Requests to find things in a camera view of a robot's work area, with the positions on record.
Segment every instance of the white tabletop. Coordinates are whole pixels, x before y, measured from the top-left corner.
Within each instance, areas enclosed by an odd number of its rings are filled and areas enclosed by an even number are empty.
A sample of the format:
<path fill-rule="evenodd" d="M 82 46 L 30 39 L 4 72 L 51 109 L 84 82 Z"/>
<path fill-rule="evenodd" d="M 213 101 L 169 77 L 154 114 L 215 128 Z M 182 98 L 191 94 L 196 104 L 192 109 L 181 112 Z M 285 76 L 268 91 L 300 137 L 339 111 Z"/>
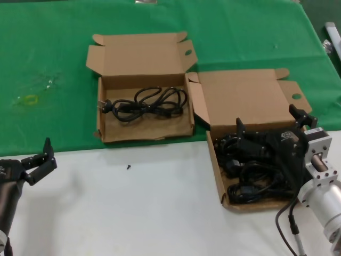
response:
<path fill-rule="evenodd" d="M 341 132 L 331 134 L 338 168 Z M 291 255 L 276 211 L 220 205 L 204 141 L 55 156 L 58 168 L 24 187 L 10 233 L 14 256 Z M 287 215 L 280 223 L 297 251 Z M 331 255 L 311 210 L 297 207 L 295 217 L 307 255 Z"/>

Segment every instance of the black cable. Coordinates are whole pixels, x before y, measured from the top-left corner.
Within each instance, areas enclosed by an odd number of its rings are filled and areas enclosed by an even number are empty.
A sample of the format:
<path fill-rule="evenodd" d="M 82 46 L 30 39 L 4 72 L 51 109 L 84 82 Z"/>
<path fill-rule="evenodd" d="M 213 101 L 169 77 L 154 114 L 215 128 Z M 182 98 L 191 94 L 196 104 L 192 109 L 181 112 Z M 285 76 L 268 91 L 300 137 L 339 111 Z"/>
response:
<path fill-rule="evenodd" d="M 4 249 L 4 256 L 13 256 L 13 250 L 12 250 L 10 238 L 7 239 L 7 243 Z"/>
<path fill-rule="evenodd" d="M 290 207 L 289 210 L 289 221 L 290 221 L 290 227 L 296 225 L 295 223 L 295 219 L 294 219 L 294 215 L 293 215 L 293 211 L 294 211 L 294 207 L 296 206 L 298 200 L 297 200 L 297 196 L 299 193 L 299 190 L 301 189 L 301 186 L 303 184 L 303 180 L 304 180 L 304 171 L 305 171 L 305 166 L 302 164 L 301 166 L 301 175 L 300 175 L 300 179 L 298 182 L 295 182 L 295 179 L 289 175 L 288 178 L 290 179 L 290 183 L 293 186 L 293 189 L 295 191 L 295 196 L 290 200 L 290 202 L 285 205 L 282 209 L 280 209 L 280 211 L 276 214 L 276 218 L 275 218 L 275 223 L 276 223 L 276 227 L 278 229 L 278 232 L 280 234 L 280 236 L 282 237 L 284 243 L 286 244 L 286 246 L 289 248 L 289 250 L 291 251 L 291 253 L 294 256 L 297 256 L 297 254 L 295 253 L 295 251 L 293 250 L 293 248 L 290 246 L 289 242 L 287 241 L 287 239 L 285 238 L 281 227 L 279 226 L 279 217 L 281 216 L 281 214 Z M 296 227 L 292 227 L 291 228 L 291 232 L 294 234 L 296 232 L 298 232 L 298 227 L 296 225 Z"/>
<path fill-rule="evenodd" d="M 287 239 L 285 238 L 281 227 L 279 226 L 279 217 L 281 216 L 281 214 L 287 209 L 289 208 L 296 200 L 297 195 L 295 195 L 288 204 L 286 204 L 282 209 L 279 210 L 279 212 L 276 214 L 276 218 L 275 218 L 275 223 L 276 223 L 276 227 L 278 229 L 278 232 L 280 234 L 280 236 L 282 237 L 284 243 L 286 244 L 286 246 L 289 248 L 290 252 L 294 255 L 297 256 L 297 254 L 295 253 L 294 249 L 290 246 L 289 242 L 287 241 Z"/>
<path fill-rule="evenodd" d="M 141 93 L 149 90 L 156 90 L 156 92 L 142 98 L 141 100 L 137 100 Z M 169 87 L 165 89 L 153 103 L 145 102 L 146 100 L 161 93 L 161 91 L 162 88 L 160 87 L 149 87 L 139 90 L 135 94 L 134 101 L 120 99 L 111 103 L 110 100 L 106 100 L 102 107 L 102 112 L 106 114 L 111 111 L 121 122 L 131 122 L 138 119 L 145 113 L 152 113 L 166 118 L 171 118 L 174 115 L 182 115 L 183 107 L 188 100 L 188 95 L 184 89 Z M 177 101 L 167 101 L 167 99 L 173 94 L 177 95 Z"/>

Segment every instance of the green cloth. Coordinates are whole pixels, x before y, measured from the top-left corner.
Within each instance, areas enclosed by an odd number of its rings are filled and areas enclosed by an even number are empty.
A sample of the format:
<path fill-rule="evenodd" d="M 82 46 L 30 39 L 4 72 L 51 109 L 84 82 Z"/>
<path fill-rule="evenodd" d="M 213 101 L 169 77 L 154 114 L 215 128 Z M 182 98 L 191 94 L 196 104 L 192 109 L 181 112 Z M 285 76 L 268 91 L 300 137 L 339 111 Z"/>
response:
<path fill-rule="evenodd" d="M 186 30 L 196 70 L 288 68 L 327 130 L 341 129 L 341 82 L 299 4 L 279 0 L 134 0 L 0 4 L 0 155 L 106 146 L 96 129 L 97 77 L 85 67 L 93 34 Z"/>

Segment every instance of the open cardboard box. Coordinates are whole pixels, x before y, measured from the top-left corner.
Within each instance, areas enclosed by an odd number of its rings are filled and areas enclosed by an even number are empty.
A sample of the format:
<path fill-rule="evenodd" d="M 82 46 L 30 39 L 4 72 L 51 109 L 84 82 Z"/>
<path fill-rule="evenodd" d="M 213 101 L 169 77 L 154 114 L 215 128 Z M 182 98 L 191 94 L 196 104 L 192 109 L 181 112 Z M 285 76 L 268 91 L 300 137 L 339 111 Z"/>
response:
<path fill-rule="evenodd" d="M 98 84 L 98 100 L 134 100 L 135 93 L 148 87 L 179 87 L 188 92 L 186 71 L 197 62 L 192 41 L 187 33 L 94 35 L 99 45 L 90 45 L 86 65 L 102 75 Z M 151 94 L 142 93 L 138 99 Z M 146 102 L 154 102 L 159 95 Z M 97 130 L 103 142 L 124 140 L 159 140 L 166 137 L 193 135 L 192 100 L 177 117 L 160 118 L 144 114 L 129 123 L 120 122 L 112 113 L 98 110 Z"/>
<path fill-rule="evenodd" d="M 267 200 L 252 204 L 232 204 L 226 191 L 238 179 L 228 179 L 219 167 L 213 141 L 226 133 L 236 132 L 239 117 L 248 131 L 264 131 L 293 125 L 289 104 L 307 113 L 312 109 L 292 81 L 282 81 L 287 69 L 254 69 L 189 73 L 189 89 L 194 112 L 210 125 L 207 143 L 213 165 L 218 194 L 222 205 L 235 210 L 264 210 L 287 202 Z"/>

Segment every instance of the box flap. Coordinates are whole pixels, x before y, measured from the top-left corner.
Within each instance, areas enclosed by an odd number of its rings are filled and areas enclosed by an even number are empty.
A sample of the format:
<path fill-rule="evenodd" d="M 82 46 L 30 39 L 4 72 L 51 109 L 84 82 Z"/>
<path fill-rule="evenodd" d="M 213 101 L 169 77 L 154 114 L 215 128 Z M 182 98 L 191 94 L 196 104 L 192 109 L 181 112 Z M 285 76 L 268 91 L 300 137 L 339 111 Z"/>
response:
<path fill-rule="evenodd" d="M 181 74 L 197 62 L 186 32 L 93 35 L 86 65 L 103 76 Z"/>
<path fill-rule="evenodd" d="M 237 117 L 244 124 L 290 122 L 290 103 L 311 107 L 297 83 L 278 81 L 288 75 L 287 69 L 189 73 L 194 112 L 211 126 L 235 125 Z"/>

